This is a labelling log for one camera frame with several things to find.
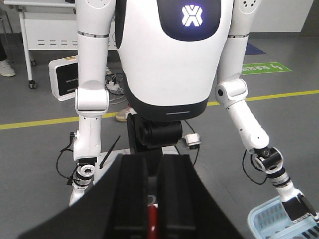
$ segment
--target robot logo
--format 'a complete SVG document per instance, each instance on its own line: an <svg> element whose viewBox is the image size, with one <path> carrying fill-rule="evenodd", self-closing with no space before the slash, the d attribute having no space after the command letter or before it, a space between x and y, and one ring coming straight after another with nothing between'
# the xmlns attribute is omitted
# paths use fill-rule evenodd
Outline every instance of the robot logo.
<svg viewBox="0 0 319 239"><path fill-rule="evenodd" d="M190 26L191 23L193 23L194 26L200 26L203 23L203 19L201 18L203 9L200 6L186 5L183 6L181 11L184 14L184 17L181 21L184 26Z"/></svg>

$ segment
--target red object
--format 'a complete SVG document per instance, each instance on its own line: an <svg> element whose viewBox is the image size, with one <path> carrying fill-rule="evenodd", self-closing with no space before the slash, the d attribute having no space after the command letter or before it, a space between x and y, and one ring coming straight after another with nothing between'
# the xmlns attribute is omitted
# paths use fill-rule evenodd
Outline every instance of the red object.
<svg viewBox="0 0 319 239"><path fill-rule="evenodd" d="M158 209L154 205L148 207L149 233L148 239L159 239Z"/></svg>

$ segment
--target sneaker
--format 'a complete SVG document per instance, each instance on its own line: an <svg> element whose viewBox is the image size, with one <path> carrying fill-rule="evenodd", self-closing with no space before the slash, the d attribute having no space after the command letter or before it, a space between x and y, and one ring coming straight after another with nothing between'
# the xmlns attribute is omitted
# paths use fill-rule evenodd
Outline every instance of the sneaker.
<svg viewBox="0 0 319 239"><path fill-rule="evenodd" d="M0 75L7 77L15 76L15 71L11 68L7 60L0 61Z"/></svg>
<svg viewBox="0 0 319 239"><path fill-rule="evenodd" d="M136 111L129 104L125 109L120 110L116 115L115 119L119 122L126 122L129 114L136 114Z"/></svg>
<svg viewBox="0 0 319 239"><path fill-rule="evenodd" d="M109 76L112 74L112 71L110 70L110 68L106 67L105 68L105 75Z"/></svg>

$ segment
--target blue basket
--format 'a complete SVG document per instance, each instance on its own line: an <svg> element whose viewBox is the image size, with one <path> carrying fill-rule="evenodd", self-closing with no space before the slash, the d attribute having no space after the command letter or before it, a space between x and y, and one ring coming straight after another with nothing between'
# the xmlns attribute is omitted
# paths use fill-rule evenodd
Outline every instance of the blue basket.
<svg viewBox="0 0 319 239"><path fill-rule="evenodd" d="M313 218L293 224L279 196L251 210L248 226L256 239L319 239L319 227Z"/></svg>

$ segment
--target green floor sign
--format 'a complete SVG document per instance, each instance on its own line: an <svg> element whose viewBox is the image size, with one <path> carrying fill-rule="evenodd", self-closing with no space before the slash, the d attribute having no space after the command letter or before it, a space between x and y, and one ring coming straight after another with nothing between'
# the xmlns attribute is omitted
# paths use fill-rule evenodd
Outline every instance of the green floor sign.
<svg viewBox="0 0 319 239"><path fill-rule="evenodd" d="M267 63L251 63L243 65L243 75L249 74L262 74L262 73L275 73L291 71L289 68L279 62Z"/></svg>

